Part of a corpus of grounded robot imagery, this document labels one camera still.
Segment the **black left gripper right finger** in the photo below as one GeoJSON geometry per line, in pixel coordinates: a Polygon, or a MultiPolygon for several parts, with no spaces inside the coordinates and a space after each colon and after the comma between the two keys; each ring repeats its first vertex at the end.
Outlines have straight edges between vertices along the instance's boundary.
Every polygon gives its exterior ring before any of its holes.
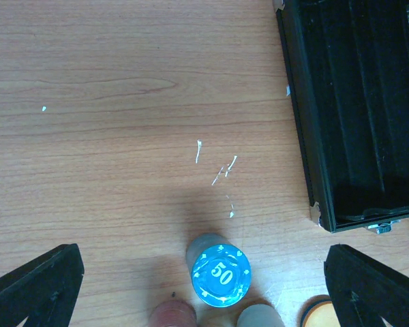
{"type": "Polygon", "coordinates": [[[341,244],[330,247],[324,277],[341,326],[409,326],[409,277],[341,244]]]}

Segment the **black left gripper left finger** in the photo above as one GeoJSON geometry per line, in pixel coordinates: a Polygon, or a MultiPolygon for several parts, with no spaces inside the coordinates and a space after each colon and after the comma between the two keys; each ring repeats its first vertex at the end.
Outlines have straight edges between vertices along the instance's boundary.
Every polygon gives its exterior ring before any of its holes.
{"type": "Polygon", "coordinates": [[[0,326],[68,326],[84,276],[77,244],[62,244],[0,277],[0,326]]]}

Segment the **orange dealer button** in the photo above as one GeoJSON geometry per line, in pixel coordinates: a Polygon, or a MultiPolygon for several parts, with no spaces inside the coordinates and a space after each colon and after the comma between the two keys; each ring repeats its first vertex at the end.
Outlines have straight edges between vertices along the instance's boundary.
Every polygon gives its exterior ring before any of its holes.
{"type": "Polygon", "coordinates": [[[301,327],[340,327],[330,296],[318,295],[310,298],[301,311],[301,327]]]}

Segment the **white poker chip stack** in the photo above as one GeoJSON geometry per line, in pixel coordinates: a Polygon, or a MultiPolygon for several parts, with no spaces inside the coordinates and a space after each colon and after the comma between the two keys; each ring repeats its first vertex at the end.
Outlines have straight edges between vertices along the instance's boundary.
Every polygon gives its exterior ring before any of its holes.
{"type": "Polygon", "coordinates": [[[284,327],[279,313],[265,304],[251,305],[244,309],[237,320],[236,327],[284,327]]]}

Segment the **red poker chip stack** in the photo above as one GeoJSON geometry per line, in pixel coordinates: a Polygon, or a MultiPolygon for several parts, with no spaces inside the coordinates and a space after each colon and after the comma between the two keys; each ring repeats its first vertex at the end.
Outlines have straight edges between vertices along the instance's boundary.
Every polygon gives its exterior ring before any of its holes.
{"type": "Polygon", "coordinates": [[[182,300],[169,300],[158,305],[152,312],[150,327],[197,327],[194,308],[182,300]]]}

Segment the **blue poker chip stack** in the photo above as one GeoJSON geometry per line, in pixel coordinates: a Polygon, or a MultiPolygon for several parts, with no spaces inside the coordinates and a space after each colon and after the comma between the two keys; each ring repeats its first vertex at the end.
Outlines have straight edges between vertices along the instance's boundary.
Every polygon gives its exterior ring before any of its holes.
{"type": "Polygon", "coordinates": [[[219,234],[195,238],[187,247],[185,260],[195,293],[211,307],[237,304],[252,283],[247,256],[219,234]]]}

